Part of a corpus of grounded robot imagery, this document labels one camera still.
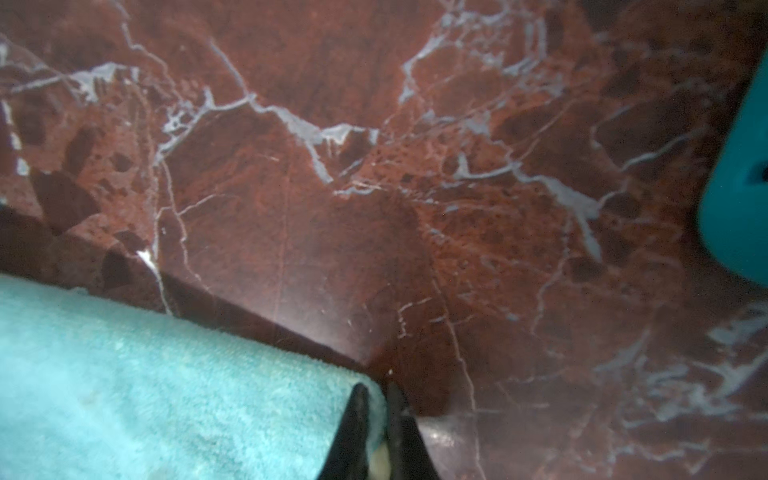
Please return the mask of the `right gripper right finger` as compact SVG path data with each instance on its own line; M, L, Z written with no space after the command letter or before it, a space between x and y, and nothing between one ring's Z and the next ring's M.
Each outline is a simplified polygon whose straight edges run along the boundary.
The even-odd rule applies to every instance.
M409 403L394 382L387 384L386 401L391 479L439 480Z

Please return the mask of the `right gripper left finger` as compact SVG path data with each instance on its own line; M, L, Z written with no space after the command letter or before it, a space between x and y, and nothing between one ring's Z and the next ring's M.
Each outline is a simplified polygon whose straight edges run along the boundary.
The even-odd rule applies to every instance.
M367 387L356 384L318 480L365 480L368 477L369 400Z

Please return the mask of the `mint green cloth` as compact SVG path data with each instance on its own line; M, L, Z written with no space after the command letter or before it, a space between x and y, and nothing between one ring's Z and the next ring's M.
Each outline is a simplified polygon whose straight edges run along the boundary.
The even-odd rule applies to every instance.
M1 278L5 479L316 479L368 377L74 290Z

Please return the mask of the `teal plastic basket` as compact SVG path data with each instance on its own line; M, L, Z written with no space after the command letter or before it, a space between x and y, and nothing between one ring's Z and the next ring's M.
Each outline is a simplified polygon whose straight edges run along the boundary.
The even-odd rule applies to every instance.
M731 272L767 285L767 58L739 107L699 203L703 245Z

